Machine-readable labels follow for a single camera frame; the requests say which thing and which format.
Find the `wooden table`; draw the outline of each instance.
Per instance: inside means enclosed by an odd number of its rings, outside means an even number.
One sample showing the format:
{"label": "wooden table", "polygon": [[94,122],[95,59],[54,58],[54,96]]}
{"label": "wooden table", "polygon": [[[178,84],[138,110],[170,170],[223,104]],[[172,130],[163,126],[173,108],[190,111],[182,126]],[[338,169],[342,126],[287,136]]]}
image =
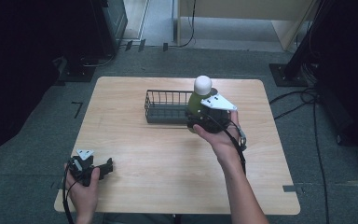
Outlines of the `wooden table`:
{"label": "wooden table", "polygon": [[[94,165],[114,161],[114,172],[100,181],[98,212],[229,214],[223,172],[210,145],[184,125],[146,122],[147,90],[192,91],[193,83],[162,77],[98,80],[72,154],[93,149]],[[293,182],[263,83],[213,79],[213,86],[239,109],[248,140],[247,176],[263,211],[298,214],[296,193],[283,190]],[[63,211],[61,191],[54,207]]]}

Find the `forearm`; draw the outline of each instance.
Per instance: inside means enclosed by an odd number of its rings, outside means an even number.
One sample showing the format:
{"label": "forearm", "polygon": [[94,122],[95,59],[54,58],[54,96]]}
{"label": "forearm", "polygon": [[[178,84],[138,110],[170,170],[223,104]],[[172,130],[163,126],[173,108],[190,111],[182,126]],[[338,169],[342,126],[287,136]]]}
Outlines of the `forearm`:
{"label": "forearm", "polygon": [[91,224],[93,215],[81,216],[77,215],[76,224]]}
{"label": "forearm", "polygon": [[221,162],[232,223],[268,223],[238,161]]}

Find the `green object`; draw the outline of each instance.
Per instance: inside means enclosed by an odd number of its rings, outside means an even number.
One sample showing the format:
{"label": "green object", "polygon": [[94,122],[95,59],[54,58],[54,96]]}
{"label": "green object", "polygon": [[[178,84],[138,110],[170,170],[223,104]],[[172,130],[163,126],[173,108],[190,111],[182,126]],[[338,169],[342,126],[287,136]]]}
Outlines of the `green object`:
{"label": "green object", "polygon": [[199,95],[196,92],[191,93],[190,99],[188,99],[187,110],[195,116],[201,117],[200,110],[202,110],[203,105],[201,100],[207,99],[211,96],[211,93],[206,95]]}
{"label": "green object", "polygon": [[197,117],[201,117],[200,111],[203,108],[201,100],[207,99],[211,96],[212,81],[209,77],[199,76],[194,81],[194,91],[188,99],[187,111]]}

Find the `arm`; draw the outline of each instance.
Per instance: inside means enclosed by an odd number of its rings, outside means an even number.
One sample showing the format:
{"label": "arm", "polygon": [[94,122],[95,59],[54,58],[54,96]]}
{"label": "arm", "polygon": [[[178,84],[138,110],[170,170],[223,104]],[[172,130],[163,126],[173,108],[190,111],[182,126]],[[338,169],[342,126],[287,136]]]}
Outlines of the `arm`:
{"label": "arm", "polygon": [[[233,111],[230,116],[231,120],[239,125],[238,113]],[[222,166],[232,223],[268,223],[248,179],[243,173],[237,150],[228,136],[224,132],[208,133],[199,125],[194,125],[193,128],[200,137],[211,144],[213,152]],[[234,126],[228,126],[227,130],[233,137],[239,139],[240,136]]]}
{"label": "arm", "polygon": [[74,178],[68,172],[65,186],[69,189],[69,197],[76,209],[76,224],[92,223],[95,209],[98,203],[98,180],[100,177],[100,168],[94,168],[91,174],[91,181],[88,187],[84,187],[79,183],[75,183]]}

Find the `gray carpet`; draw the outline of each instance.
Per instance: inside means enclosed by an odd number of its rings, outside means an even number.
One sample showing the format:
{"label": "gray carpet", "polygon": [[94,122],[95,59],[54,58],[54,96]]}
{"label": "gray carpet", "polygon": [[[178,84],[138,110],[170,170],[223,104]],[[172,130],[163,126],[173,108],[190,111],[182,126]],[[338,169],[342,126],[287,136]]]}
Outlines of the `gray carpet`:
{"label": "gray carpet", "polygon": [[[66,223],[54,210],[62,165],[70,157],[98,77],[258,78],[268,98],[302,88],[277,88],[269,63],[287,63],[290,53],[239,50],[137,48],[97,68],[91,83],[51,87],[21,132],[0,147],[0,223]],[[82,102],[77,118],[78,105]],[[272,105],[274,116],[300,105],[293,95]],[[358,147],[336,144],[336,132],[322,105],[316,107],[318,137],[328,192],[330,223],[358,223]],[[268,216],[271,223],[325,223],[324,186],[313,132],[312,106],[276,121],[301,212]],[[101,223],[102,214],[94,219]]]}

